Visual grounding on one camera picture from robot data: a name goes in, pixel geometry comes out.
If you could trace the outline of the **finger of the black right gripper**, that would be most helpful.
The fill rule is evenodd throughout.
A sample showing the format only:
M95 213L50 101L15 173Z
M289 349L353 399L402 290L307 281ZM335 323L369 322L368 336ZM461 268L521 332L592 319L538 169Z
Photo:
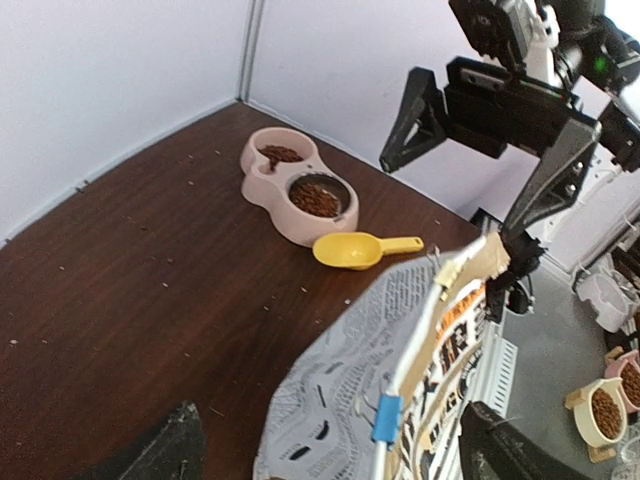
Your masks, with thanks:
M601 129L597 120L565 123L509 210L501 228L503 240L513 240L536 222L576 203Z
M447 138L447 113L433 71L414 67L391 132L380 154L385 173L394 173L442 144Z

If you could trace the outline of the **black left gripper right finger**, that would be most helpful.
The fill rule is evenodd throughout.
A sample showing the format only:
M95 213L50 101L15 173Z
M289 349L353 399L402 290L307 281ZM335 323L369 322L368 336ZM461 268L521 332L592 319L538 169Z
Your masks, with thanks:
M483 402L469 403L461 417L459 454L469 479L588 479L530 441Z

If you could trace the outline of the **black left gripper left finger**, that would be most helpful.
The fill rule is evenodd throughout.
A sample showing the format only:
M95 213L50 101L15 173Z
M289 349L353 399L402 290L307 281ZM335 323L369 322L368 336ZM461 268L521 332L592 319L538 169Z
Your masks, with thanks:
M75 479L202 479L207 438L194 402L183 401L128 448Z

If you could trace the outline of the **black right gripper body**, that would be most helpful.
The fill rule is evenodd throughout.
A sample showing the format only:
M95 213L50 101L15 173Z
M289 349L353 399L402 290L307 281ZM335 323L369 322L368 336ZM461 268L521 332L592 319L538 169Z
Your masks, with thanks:
M491 158L509 145L541 158L570 122L600 138L600 122L580 111L575 95L557 87L463 57L447 65L447 76L448 137Z

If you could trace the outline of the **blue binder clip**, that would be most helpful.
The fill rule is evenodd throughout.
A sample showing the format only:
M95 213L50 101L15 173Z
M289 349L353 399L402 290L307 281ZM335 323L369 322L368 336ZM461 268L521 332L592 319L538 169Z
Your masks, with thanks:
M357 415L371 426L371 439L376 443L384 444L388 449L391 449L398 438L403 407L403 397L392 387L386 391L380 391L377 404L374 404L365 393L358 396L354 403Z

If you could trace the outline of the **dog food bag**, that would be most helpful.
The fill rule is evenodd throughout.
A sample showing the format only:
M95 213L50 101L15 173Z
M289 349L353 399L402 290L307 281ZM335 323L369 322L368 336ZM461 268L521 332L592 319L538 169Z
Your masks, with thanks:
M486 282L509 255L497 233L463 250L451 301L429 300L428 255L375 282L293 364L271 398L254 460L257 479L457 478L460 417L487 336ZM404 399L388 449L354 403L378 403L392 387Z

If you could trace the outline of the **yellow binder clip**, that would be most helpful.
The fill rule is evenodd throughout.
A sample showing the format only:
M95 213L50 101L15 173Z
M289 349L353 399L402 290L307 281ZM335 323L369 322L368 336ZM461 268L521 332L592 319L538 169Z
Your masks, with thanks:
M433 266L427 298L435 301L451 302L458 295L456 286L461 269L463 250L443 250L433 245L428 251L428 259Z

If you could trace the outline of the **yellow plastic scoop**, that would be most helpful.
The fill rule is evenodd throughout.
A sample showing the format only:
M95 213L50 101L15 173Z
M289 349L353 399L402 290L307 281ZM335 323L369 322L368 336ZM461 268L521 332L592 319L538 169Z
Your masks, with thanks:
M321 264L339 269L367 270L389 255L418 253L424 250L420 237L379 238L365 232L333 233L315 241L314 258Z

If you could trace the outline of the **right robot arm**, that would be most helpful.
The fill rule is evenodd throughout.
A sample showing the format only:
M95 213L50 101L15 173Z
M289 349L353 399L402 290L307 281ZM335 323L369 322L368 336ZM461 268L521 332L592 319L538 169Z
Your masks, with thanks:
M538 160L501 227L504 243L546 246L568 211L596 187L593 155L639 167L639 121L621 93L639 77L639 44L601 1L454 1L477 58L458 57L448 82L407 77L380 155L395 172L447 140L491 158L516 147Z

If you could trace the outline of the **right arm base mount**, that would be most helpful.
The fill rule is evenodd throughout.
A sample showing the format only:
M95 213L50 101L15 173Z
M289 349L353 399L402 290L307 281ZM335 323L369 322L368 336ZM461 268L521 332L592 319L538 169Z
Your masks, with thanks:
M540 241L526 231L505 243L511 257L508 269L486 282L486 317L501 324L506 311L524 316L533 311L535 295L531 274L545 253Z

